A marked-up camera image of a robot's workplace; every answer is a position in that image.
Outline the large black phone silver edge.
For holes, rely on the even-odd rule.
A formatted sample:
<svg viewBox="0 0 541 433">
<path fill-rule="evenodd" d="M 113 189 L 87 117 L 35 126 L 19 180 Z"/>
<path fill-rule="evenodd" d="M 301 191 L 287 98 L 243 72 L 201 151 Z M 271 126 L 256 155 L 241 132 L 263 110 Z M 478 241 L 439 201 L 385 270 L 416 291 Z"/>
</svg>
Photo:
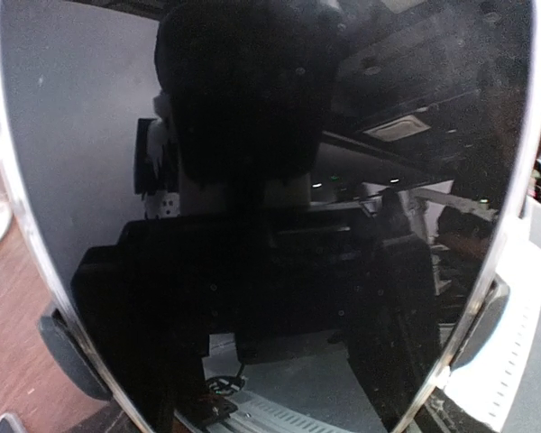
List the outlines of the large black phone silver edge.
<svg viewBox="0 0 541 433">
<path fill-rule="evenodd" d="M 541 309 L 541 1 L 0 1 L 41 338 L 141 432 L 499 432 Z"/>
</svg>

